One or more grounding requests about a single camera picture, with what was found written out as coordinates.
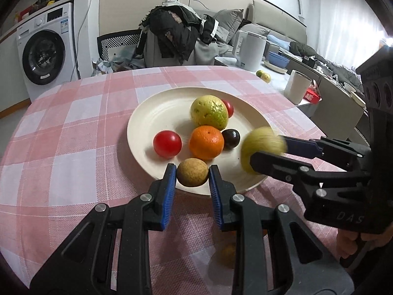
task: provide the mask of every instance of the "light blue cloth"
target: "light blue cloth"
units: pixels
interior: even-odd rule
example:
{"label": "light blue cloth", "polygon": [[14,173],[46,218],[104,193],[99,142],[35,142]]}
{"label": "light blue cloth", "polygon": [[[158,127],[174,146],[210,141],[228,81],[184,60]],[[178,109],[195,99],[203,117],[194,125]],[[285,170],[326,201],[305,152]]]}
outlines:
{"label": "light blue cloth", "polygon": [[267,36],[267,39],[270,42],[277,44],[279,47],[282,47],[284,50],[289,51],[289,42],[280,40],[279,38],[276,38],[274,35],[271,34]]}

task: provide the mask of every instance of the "red cherry tomato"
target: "red cherry tomato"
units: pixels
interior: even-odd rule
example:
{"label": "red cherry tomato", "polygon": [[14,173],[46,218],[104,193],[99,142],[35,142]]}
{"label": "red cherry tomato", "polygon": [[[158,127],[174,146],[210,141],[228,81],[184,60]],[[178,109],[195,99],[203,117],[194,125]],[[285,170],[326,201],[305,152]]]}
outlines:
{"label": "red cherry tomato", "polygon": [[226,106],[226,109],[228,110],[228,117],[231,117],[232,115],[233,115],[233,106],[232,106],[232,104],[231,103],[229,103],[228,101],[226,101],[226,100],[221,100],[221,101],[223,101],[223,103],[225,104],[225,106]]}
{"label": "red cherry tomato", "polygon": [[159,156],[163,158],[172,158],[179,154],[182,149],[182,140],[180,136],[173,131],[161,131],[154,137],[153,147]]}

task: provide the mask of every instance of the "washing machine door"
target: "washing machine door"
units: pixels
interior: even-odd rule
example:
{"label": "washing machine door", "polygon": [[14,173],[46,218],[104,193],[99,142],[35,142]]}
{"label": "washing machine door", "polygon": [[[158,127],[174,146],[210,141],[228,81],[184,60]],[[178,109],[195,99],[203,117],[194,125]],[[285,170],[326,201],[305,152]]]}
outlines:
{"label": "washing machine door", "polygon": [[43,30],[26,43],[22,55],[23,70],[31,82],[45,85],[58,76],[64,57],[64,42],[60,35]]}

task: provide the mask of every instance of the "black and white patterned fabric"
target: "black and white patterned fabric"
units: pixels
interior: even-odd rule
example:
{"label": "black and white patterned fabric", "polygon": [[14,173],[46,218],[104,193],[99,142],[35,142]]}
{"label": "black and white patterned fabric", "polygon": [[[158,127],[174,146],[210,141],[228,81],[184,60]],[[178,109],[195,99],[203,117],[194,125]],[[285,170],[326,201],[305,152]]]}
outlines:
{"label": "black and white patterned fabric", "polygon": [[109,61],[108,49],[124,45],[138,44],[141,30],[129,30],[101,35],[97,38],[98,53],[104,61]]}

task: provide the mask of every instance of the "floor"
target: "floor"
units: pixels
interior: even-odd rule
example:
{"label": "floor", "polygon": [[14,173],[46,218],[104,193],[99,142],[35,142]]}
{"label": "floor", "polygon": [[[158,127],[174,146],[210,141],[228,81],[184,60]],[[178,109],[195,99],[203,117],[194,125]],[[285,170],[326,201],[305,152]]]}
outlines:
{"label": "floor", "polygon": [[22,108],[0,119],[0,160],[3,158],[7,144],[26,110],[27,107]]}

